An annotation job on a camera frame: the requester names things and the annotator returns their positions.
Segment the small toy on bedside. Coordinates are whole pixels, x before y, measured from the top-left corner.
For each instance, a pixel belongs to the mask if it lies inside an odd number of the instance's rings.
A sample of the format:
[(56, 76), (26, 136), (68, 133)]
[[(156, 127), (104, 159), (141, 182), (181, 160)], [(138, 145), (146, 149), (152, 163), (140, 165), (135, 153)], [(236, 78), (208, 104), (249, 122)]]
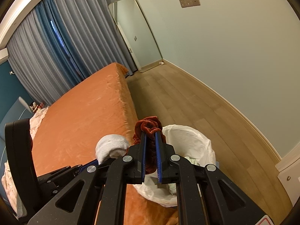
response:
[(38, 111), (38, 109), (43, 109), (45, 108), (45, 104), (44, 103), (36, 103), (36, 102), (32, 102), (30, 104), (30, 108), (31, 110), (35, 113), (36, 111)]

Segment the dark red velvet scrunchie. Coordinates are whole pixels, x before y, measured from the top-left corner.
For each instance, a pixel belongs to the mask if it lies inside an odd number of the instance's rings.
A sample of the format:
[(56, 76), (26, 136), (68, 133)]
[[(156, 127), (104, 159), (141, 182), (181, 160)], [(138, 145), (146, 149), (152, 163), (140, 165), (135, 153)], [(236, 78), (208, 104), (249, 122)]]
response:
[(142, 133), (145, 133), (149, 141), (146, 142), (145, 149), (145, 173), (154, 173), (157, 169), (157, 154), (155, 134), (159, 133), (163, 143), (166, 143), (166, 137), (162, 133), (163, 127), (157, 116), (149, 116), (137, 121), (134, 128), (133, 145), (140, 144)]

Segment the white plastic trash bag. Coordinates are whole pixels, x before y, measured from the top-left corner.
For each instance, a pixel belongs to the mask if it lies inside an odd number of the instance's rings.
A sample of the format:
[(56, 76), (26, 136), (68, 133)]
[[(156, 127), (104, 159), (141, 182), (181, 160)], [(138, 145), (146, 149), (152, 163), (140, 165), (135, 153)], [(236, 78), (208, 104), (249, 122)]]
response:
[(155, 133), (157, 170), (146, 174), (142, 169), (142, 184), (134, 188), (144, 198), (163, 207), (183, 206), (189, 208), (193, 202), (200, 202), (200, 187), (208, 181), (206, 167), (217, 169), (211, 141), (200, 131), (184, 125), (168, 125), (162, 128), (166, 143)]

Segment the grey sock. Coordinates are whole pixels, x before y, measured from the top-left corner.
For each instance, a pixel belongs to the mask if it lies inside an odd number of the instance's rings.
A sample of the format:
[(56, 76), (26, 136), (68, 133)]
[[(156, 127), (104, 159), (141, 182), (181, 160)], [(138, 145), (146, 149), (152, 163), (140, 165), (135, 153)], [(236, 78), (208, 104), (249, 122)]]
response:
[(96, 159), (102, 164), (109, 158), (124, 156), (130, 147), (127, 139), (122, 135), (111, 134), (102, 137), (96, 145)]

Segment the grey blue curtains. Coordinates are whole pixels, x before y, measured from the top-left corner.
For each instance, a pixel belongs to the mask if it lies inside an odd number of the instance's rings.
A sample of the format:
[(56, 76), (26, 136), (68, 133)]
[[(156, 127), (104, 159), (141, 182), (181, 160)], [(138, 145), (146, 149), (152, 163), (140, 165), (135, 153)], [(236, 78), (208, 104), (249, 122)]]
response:
[(9, 64), (36, 101), (51, 105), (117, 62), (137, 70), (109, 11), (119, 0), (41, 0), (8, 41)]

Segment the gold framed floor mirror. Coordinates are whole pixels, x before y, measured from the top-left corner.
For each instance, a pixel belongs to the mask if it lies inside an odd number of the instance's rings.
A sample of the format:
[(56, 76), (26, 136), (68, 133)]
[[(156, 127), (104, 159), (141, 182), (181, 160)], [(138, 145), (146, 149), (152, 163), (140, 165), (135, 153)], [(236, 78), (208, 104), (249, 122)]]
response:
[(140, 72), (159, 66), (162, 55), (136, 0), (119, 0), (108, 5), (113, 20)]

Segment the bronze wall socket plate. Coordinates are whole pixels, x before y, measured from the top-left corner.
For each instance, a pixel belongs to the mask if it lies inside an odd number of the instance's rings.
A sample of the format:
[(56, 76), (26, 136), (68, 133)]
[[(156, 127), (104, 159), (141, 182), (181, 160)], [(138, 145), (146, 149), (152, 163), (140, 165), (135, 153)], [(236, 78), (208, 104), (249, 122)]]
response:
[(179, 0), (182, 8), (200, 6), (200, 0)]

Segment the white cabinet with knob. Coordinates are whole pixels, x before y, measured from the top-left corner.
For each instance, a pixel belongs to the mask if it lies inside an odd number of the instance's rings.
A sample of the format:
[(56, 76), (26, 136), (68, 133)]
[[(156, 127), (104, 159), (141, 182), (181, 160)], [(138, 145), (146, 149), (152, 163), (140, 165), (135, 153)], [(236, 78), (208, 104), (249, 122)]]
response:
[(292, 206), (295, 206), (299, 199), (300, 190), (300, 151), (297, 144), (282, 160), (276, 164), (276, 169), (279, 171), (278, 179), (287, 192)]

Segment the orange velvet bed cover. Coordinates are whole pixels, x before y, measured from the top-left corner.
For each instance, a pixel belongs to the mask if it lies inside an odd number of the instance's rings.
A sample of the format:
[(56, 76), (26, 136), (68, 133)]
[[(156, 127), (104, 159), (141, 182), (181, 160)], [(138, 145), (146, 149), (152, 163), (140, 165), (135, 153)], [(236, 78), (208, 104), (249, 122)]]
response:
[(121, 64), (109, 64), (48, 108), (33, 139), (37, 175), (94, 160), (96, 144), (105, 135), (133, 141), (138, 118), (127, 72)]

